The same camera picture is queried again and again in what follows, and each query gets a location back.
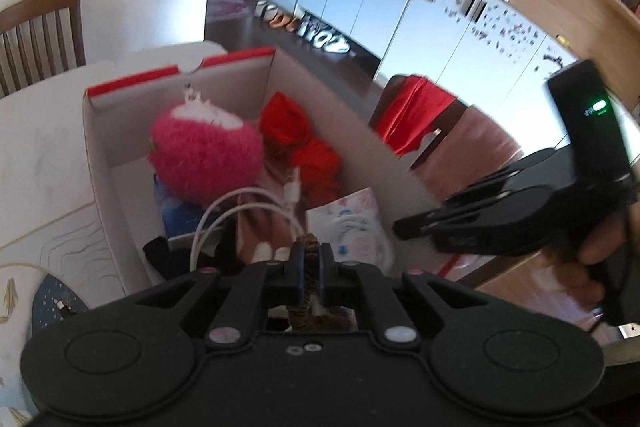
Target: shoe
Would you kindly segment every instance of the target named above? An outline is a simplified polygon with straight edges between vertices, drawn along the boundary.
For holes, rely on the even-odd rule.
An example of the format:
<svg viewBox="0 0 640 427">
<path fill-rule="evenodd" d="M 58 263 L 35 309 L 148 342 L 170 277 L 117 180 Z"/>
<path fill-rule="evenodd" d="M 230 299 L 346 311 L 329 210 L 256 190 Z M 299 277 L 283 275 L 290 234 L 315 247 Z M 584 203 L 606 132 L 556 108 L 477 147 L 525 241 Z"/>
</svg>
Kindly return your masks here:
<svg viewBox="0 0 640 427">
<path fill-rule="evenodd" d="M 271 21 L 269 23 L 269 26 L 271 28 L 284 28 L 284 26 L 291 22 L 291 19 L 291 15 L 283 14 L 282 16 L 277 16 L 273 21 Z"/>
<path fill-rule="evenodd" d="M 331 30 L 322 30 L 316 33 L 314 37 L 314 41 L 312 42 L 313 47 L 322 48 L 325 44 L 328 44 L 334 38 L 334 33 Z"/>
<path fill-rule="evenodd" d="M 318 21 L 313 21 L 309 25 L 309 29 L 306 31 L 305 40 L 311 42 L 314 39 L 314 37 L 318 34 L 319 31 L 320 31 L 320 25 Z"/>
<path fill-rule="evenodd" d="M 351 46 L 342 35 L 336 35 L 322 48 L 327 53 L 347 53 L 351 49 Z"/>
<path fill-rule="evenodd" d="M 294 31 L 296 31 L 298 28 L 300 27 L 300 19 L 298 19 L 297 17 L 293 17 L 293 19 L 291 19 L 291 22 L 289 24 L 287 24 L 286 26 L 286 31 L 288 31 L 289 33 L 293 33 Z"/>
<path fill-rule="evenodd" d="M 275 4 L 269 4 L 264 9 L 262 20 L 265 22 L 271 22 L 276 15 L 278 15 L 278 7 Z"/>
<path fill-rule="evenodd" d="M 299 37 L 303 37 L 305 36 L 307 30 L 310 28 L 311 26 L 311 17 L 309 17 L 309 15 L 305 15 L 302 18 L 302 22 L 300 23 L 300 27 L 298 28 L 298 31 L 296 32 L 296 35 Z"/>
<path fill-rule="evenodd" d="M 278 13 L 273 19 L 271 19 L 269 21 L 269 26 L 271 28 L 275 28 L 276 25 L 280 24 L 280 22 L 282 22 L 282 19 L 284 18 L 284 13 Z"/>
<path fill-rule="evenodd" d="M 255 5 L 254 15 L 262 19 L 264 17 L 264 11 L 267 7 L 267 1 L 258 1 Z"/>
</svg>

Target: fish drawing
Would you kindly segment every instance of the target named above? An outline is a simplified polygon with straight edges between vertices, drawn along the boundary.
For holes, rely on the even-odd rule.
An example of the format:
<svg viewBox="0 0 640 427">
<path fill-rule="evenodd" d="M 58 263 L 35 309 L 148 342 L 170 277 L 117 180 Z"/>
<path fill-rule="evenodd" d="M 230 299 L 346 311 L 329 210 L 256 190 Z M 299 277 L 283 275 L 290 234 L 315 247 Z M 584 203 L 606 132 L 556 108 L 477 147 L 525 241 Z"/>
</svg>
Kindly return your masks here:
<svg viewBox="0 0 640 427">
<path fill-rule="evenodd" d="M 9 407 L 9 413 L 11 413 L 17 427 L 24 427 L 30 420 L 28 416 L 23 415 L 15 407 Z"/>
<path fill-rule="evenodd" d="M 6 315 L 0 317 L 0 324 L 4 324 L 9 320 L 14 312 L 15 305 L 18 303 L 18 292 L 15 289 L 15 280 L 13 277 L 6 284 L 6 292 L 4 293 L 4 304 L 6 304 Z"/>
</svg>

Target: chair backrest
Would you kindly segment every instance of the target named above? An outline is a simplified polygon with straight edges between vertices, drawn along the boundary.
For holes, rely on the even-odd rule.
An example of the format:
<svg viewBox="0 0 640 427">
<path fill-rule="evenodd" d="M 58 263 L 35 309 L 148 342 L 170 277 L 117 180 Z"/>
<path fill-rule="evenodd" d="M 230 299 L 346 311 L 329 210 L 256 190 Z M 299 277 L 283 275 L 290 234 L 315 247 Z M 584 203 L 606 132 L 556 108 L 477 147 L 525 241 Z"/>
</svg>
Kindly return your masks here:
<svg viewBox="0 0 640 427">
<path fill-rule="evenodd" d="M 80 0 L 23 0 L 0 11 L 0 97 L 84 65 Z"/>
<path fill-rule="evenodd" d="M 517 142 L 472 106 L 414 172 L 443 201 L 520 157 Z"/>
<path fill-rule="evenodd" d="M 378 125 L 378 122 L 382 118 L 382 116 L 386 113 L 386 110 L 391 106 L 392 102 L 398 97 L 402 88 L 404 87 L 404 83 L 407 80 L 407 76 L 404 74 L 396 74 L 392 78 L 389 79 L 388 83 L 385 86 L 385 89 L 382 91 L 380 95 L 380 99 L 378 100 L 378 105 L 376 105 L 376 109 L 373 112 L 369 120 L 369 126 L 372 129 L 375 129 Z M 433 126 L 438 130 L 436 136 L 430 140 L 428 146 L 420 151 L 420 153 L 415 156 L 415 160 L 410 160 L 410 168 L 415 169 L 417 166 L 423 164 L 425 160 L 431 155 L 431 153 L 436 150 L 438 145 L 445 139 L 445 137 L 450 133 L 453 127 L 460 121 L 462 114 L 466 111 L 467 106 L 465 103 L 460 102 L 460 100 L 453 101 L 446 109 L 443 110 L 436 118 L 433 120 Z"/>
</svg>

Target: cardboard box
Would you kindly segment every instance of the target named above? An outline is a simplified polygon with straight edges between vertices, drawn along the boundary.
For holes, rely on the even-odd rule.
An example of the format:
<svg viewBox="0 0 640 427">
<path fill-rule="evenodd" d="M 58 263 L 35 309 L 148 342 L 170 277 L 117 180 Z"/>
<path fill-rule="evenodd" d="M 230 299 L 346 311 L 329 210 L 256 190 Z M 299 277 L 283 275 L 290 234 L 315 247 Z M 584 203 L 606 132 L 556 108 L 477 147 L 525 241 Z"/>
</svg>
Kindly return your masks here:
<svg viewBox="0 0 640 427">
<path fill-rule="evenodd" d="M 371 187 L 383 227 L 395 252 L 393 275 L 421 267 L 439 270 L 449 258 L 428 239 L 398 241 L 395 219 L 436 205 L 416 177 L 347 105 L 289 55 L 260 48 L 203 58 L 194 71 L 177 66 L 120 78 L 87 90 L 84 132 L 98 212 L 127 294 L 158 282 L 142 246 L 162 234 L 152 168 L 146 161 L 148 133 L 155 119 L 183 100 L 191 84 L 204 99 L 256 121 L 271 96 L 281 91 L 302 105 L 316 134 L 342 158 L 344 194 Z"/>
</svg>

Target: human hand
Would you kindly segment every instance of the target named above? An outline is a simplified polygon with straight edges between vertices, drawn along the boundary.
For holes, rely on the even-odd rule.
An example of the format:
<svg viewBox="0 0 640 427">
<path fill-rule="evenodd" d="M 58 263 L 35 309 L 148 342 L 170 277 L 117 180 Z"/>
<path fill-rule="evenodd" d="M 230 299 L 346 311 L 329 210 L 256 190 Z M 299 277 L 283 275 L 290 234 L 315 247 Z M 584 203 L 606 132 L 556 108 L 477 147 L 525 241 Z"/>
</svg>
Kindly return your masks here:
<svg viewBox="0 0 640 427">
<path fill-rule="evenodd" d="M 604 286 L 591 280 L 587 266 L 597 264 L 614 253 L 625 241 L 625 225 L 620 212 L 612 214 L 588 235 L 578 250 L 574 263 L 561 263 L 553 267 L 559 285 L 575 299 L 580 308 L 592 311 L 604 298 Z"/>
</svg>

